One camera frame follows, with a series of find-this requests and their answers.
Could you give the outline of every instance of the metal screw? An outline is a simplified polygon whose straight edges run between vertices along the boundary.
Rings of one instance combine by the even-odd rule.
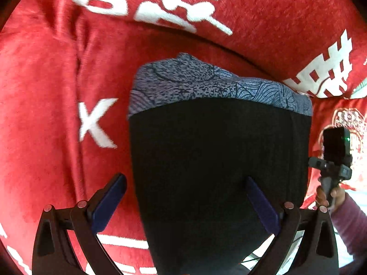
[[[46,205],[46,206],[43,208],[43,210],[44,210],[45,212],[50,212],[50,211],[52,210],[52,206],[51,206],[51,205]]]
[[[85,208],[87,206],[87,202],[86,201],[80,201],[78,203],[78,208],[82,209]]]
[[[285,202],[285,203],[284,203],[284,207],[285,207],[286,209],[293,209],[293,208],[294,208],[294,205],[293,205],[293,203],[291,203],[291,202]]]
[[[320,206],[319,209],[323,213],[326,213],[327,212],[327,208],[325,206]]]

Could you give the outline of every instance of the folded black cloth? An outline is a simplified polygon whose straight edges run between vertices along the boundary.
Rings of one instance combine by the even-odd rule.
[[[269,233],[251,176],[280,203],[303,202],[311,116],[235,98],[197,98],[130,118],[136,195],[159,275],[235,274]]]

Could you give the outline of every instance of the blue patterned cloth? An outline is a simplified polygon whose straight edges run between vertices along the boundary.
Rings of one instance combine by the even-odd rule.
[[[312,116],[311,100],[287,86],[260,78],[238,77],[181,53],[176,59],[148,63],[136,74],[129,114],[196,98],[235,98]]]

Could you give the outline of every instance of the pink sleeve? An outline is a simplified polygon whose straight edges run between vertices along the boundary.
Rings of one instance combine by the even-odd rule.
[[[331,220],[350,255],[356,258],[367,253],[367,216],[348,193]]]

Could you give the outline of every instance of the red plush fabric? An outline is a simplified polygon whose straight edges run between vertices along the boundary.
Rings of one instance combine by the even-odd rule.
[[[342,183],[345,189],[367,191],[367,99],[333,97],[312,99],[313,117],[310,134],[310,156],[322,155],[322,132],[330,127],[346,127],[350,131],[350,153],[353,156],[352,179]],[[313,206],[320,171],[310,169],[307,196],[302,207]]]
[[[187,52],[348,96],[365,78],[366,41],[350,0],[22,0],[0,37],[2,242],[30,274],[44,205],[73,206],[122,172],[129,188],[100,239],[124,272],[154,272],[126,119],[138,67]]]

